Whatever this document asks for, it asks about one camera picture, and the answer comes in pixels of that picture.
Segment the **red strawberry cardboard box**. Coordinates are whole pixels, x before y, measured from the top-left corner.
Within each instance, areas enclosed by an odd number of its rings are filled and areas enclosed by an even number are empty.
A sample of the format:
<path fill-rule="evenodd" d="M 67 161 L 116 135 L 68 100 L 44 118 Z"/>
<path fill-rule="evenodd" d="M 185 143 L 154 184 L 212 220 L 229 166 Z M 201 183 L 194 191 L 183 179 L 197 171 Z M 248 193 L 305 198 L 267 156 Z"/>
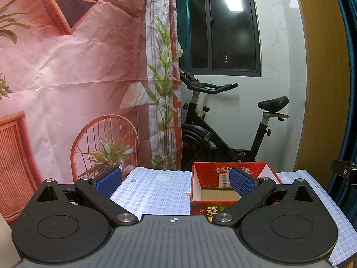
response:
<path fill-rule="evenodd" d="M 276 183 L 281 183 L 266 162 L 194 162 L 189 194 L 191 215 L 213 217 L 241 199 L 241 194 L 231 188 L 229 182 L 229 172 L 234 167 L 240 168 L 254 178 L 269 177 Z"/>

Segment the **blue plaid tablecloth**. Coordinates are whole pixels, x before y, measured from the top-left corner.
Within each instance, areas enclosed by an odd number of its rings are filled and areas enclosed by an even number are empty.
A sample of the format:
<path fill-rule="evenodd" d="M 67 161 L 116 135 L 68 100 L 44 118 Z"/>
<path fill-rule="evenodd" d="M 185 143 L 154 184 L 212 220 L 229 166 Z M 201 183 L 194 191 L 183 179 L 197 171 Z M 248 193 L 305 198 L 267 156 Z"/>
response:
<path fill-rule="evenodd" d="M 329 258 L 334 265 L 356 258 L 356 230 L 322 186 L 306 170 L 279 172 L 284 184 L 307 180 L 334 219 L 338 242 Z M 112 193 L 110 200 L 141 218 L 143 214 L 190 214 L 191 172 L 136 167 Z"/>

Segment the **black exercise bike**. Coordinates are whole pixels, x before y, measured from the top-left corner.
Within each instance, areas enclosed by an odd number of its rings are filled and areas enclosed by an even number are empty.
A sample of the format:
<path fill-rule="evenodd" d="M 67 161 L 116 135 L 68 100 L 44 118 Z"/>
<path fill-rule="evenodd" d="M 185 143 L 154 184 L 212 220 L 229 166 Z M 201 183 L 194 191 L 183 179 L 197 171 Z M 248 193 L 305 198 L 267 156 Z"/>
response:
<path fill-rule="evenodd" d="M 270 136 L 272 132 L 268 127 L 269 119 L 275 118 L 279 121 L 285 121 L 289 118 L 288 115 L 281 112 L 289 103 L 287 96 L 257 103 L 257 107 L 262 110 L 262 119 L 251 147 L 237 149 L 234 147 L 233 140 L 237 138 L 236 133 L 242 132 L 244 128 L 243 124 L 238 122 L 238 118 L 228 114 L 218 115 L 215 119 L 221 125 L 218 129 L 225 132 L 224 136 L 220 136 L 206 119 L 210 107 L 203 106 L 201 113 L 197 111 L 197 107 L 202 94 L 219 95 L 238 88 L 238 84 L 216 85 L 201 82 L 185 70 L 180 70 L 180 79 L 187 89 L 192 91 L 190 102 L 183 106 L 186 111 L 186 118 L 182 124 L 181 168 L 183 171 L 191 170 L 195 162 L 255 162 L 263 139 Z"/>

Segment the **pink printed backdrop cloth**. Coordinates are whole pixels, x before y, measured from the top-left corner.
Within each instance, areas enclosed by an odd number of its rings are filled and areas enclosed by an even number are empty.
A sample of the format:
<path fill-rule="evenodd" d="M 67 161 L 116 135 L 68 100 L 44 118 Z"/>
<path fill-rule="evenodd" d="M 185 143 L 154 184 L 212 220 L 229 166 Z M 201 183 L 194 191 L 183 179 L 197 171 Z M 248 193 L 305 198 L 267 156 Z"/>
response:
<path fill-rule="evenodd" d="M 179 170 L 176 0 L 1 0 L 1 215 L 46 178 Z"/>

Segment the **dark window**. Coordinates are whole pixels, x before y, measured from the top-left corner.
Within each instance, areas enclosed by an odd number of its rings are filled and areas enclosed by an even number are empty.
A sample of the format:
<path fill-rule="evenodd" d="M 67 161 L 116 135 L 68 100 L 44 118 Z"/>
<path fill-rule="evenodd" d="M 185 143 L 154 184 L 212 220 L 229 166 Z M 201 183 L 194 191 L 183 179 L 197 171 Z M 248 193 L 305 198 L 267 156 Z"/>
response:
<path fill-rule="evenodd" d="M 176 0 L 180 68 L 194 75 L 261 76 L 254 0 Z"/>

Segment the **blue curtain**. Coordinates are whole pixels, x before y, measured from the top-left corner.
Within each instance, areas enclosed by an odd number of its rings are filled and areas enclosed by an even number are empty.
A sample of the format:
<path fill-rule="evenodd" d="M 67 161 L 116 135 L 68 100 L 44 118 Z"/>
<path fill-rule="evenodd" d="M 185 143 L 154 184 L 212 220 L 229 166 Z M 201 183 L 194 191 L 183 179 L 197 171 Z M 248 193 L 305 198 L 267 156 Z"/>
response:
<path fill-rule="evenodd" d="M 356 163 L 356 0 L 337 0 L 342 16 L 342 40 L 347 45 L 346 85 L 342 87 L 347 96 L 347 118 L 338 160 Z M 333 176 L 328 193 L 356 228 L 356 185 L 346 178 Z"/>

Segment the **wooden door frame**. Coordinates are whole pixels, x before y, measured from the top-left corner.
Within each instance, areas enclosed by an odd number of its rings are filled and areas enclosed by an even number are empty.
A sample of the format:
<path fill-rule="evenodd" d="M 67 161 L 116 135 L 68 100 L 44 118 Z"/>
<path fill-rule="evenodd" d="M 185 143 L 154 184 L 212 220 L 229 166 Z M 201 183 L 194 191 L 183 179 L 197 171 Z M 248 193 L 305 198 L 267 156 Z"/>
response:
<path fill-rule="evenodd" d="M 324 188 L 339 157 L 347 118 L 347 45 L 337 0 L 298 0 L 307 57 L 303 132 L 295 167 L 307 170 Z"/>

